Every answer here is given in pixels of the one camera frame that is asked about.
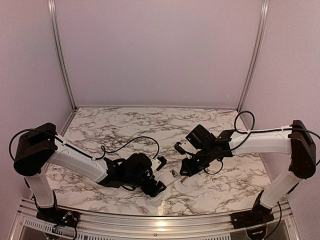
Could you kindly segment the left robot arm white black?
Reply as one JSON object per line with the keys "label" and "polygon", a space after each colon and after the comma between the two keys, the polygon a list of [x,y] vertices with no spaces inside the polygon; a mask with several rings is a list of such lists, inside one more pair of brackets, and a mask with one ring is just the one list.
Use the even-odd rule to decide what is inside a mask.
{"label": "left robot arm white black", "polygon": [[128,191],[139,188],[150,197],[156,197],[167,188],[154,176],[154,172],[167,163],[165,158],[133,153],[127,159],[111,160],[106,157],[104,146],[101,147],[103,155],[95,156],[67,142],[51,122],[17,132],[8,147],[13,168],[31,189],[38,212],[53,223],[60,222],[64,215],[43,172],[47,163],[67,168],[106,188]]}

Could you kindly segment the white remote control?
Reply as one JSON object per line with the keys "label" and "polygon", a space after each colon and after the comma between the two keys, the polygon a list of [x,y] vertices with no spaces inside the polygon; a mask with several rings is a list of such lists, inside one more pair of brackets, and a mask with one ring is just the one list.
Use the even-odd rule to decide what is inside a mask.
{"label": "white remote control", "polygon": [[175,182],[173,182],[174,179],[180,177],[180,174],[178,172],[175,171],[175,173],[176,173],[176,175],[173,176],[171,173],[171,170],[169,170],[158,177],[158,180],[166,185],[166,190],[170,190],[175,183]]}

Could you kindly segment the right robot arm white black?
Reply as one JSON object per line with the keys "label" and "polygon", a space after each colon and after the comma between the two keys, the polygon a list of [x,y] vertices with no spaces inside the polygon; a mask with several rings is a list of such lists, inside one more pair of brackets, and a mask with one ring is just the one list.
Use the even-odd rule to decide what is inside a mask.
{"label": "right robot arm white black", "polygon": [[247,219],[258,224],[285,195],[302,180],[312,177],[317,169],[316,144],[311,132],[301,120],[276,129],[238,131],[227,129],[214,136],[202,125],[197,125],[186,139],[197,149],[181,162],[180,175],[192,177],[209,167],[214,160],[223,160],[242,154],[278,153],[291,156],[287,170],[263,190],[255,200]]}

